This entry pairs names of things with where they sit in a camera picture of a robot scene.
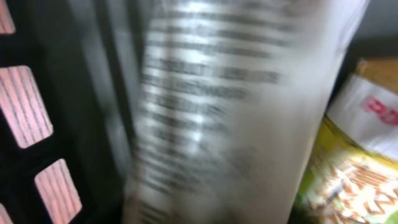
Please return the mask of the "white cream tube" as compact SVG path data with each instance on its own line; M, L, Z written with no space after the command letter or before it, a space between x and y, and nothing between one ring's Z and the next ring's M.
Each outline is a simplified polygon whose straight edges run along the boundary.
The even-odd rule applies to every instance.
M287 223L368 4L156 1L124 223Z

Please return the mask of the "green snack packet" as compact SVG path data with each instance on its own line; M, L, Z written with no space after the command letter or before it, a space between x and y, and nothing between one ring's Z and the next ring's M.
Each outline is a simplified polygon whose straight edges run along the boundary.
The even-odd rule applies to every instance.
M316 223L397 223L397 161L364 149L325 117L294 208Z

